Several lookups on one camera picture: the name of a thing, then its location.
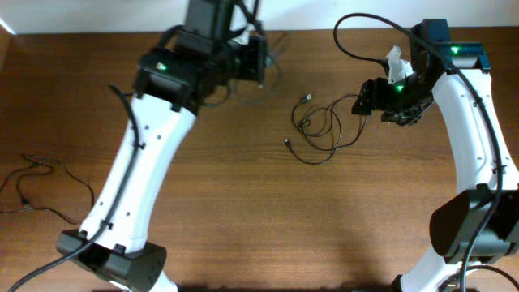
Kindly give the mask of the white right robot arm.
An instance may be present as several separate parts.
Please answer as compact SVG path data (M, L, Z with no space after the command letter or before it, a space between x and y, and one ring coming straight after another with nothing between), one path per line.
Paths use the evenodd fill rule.
M415 124L431 105L442 113L456 167L455 196L433 212L431 245L393 281L394 291L464 291L469 271L490 268L518 250L518 170L491 96L490 63L478 42L454 42L443 19L406 31L409 61L394 47L386 75L368 80L353 113Z

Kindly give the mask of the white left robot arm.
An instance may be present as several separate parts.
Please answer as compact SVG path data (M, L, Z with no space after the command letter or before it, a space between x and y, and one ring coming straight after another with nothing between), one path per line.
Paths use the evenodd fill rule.
M92 210L58 251L126 291L174 291L166 249L148 241L157 195L201 107L234 80L262 83L268 46L258 2L191 1L183 24L164 32L139 60L129 122Z

